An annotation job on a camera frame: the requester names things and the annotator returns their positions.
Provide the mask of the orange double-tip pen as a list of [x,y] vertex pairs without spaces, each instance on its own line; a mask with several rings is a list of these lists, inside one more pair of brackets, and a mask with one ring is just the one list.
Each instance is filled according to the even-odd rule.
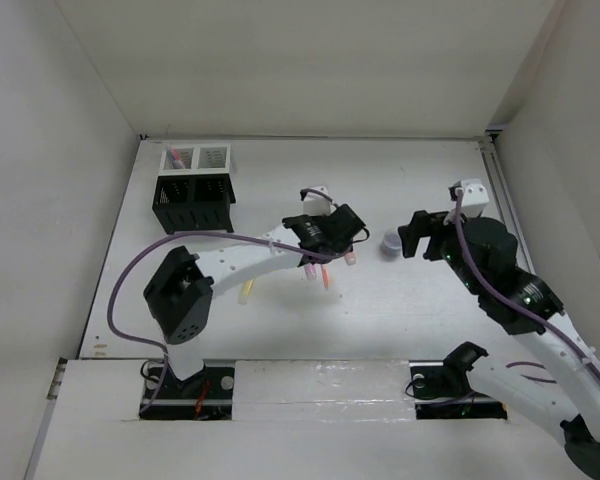
[[326,265],[321,265],[321,275],[324,289],[328,291],[330,289],[330,276]]

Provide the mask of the yellow highlighter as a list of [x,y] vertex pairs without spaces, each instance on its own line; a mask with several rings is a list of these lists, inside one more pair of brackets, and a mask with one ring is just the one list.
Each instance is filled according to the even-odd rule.
[[255,284],[254,279],[250,279],[242,284],[240,292],[239,292],[239,296],[238,296],[238,303],[240,305],[246,305],[249,302],[249,299],[252,295],[254,284]]

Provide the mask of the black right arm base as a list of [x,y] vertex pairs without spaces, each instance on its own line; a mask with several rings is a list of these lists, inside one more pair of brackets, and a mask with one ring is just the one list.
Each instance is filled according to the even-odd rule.
[[414,400],[417,420],[507,420],[504,405],[472,390],[467,373],[487,351],[464,342],[442,360],[409,362],[404,393]]

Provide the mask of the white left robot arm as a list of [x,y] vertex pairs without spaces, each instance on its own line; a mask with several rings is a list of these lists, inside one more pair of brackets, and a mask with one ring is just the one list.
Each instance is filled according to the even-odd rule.
[[205,329],[214,298],[272,272],[342,258],[353,250],[355,237],[367,232],[343,204],[327,215],[286,217],[260,237],[236,235],[234,246],[200,253],[184,246],[170,250],[143,292],[166,343],[170,387],[185,397],[202,387],[204,361],[197,347],[187,345]]

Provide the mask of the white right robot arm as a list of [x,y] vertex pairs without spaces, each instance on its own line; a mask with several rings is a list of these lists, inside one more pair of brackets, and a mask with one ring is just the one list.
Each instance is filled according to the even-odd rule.
[[487,317],[527,349],[560,389],[512,372],[471,342],[444,358],[445,387],[459,395],[476,391],[512,408],[552,436],[581,472],[600,479],[600,361],[549,286],[518,266],[516,237],[493,218],[450,221],[444,212],[424,210],[397,233],[406,258],[427,239],[424,258],[445,261]]

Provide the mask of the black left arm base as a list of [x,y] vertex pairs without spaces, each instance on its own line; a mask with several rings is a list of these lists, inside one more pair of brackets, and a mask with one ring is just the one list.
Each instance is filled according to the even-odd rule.
[[232,419],[234,362],[211,362],[192,380],[179,381],[167,371],[158,385],[162,365],[147,360],[139,418],[148,421],[228,421]]

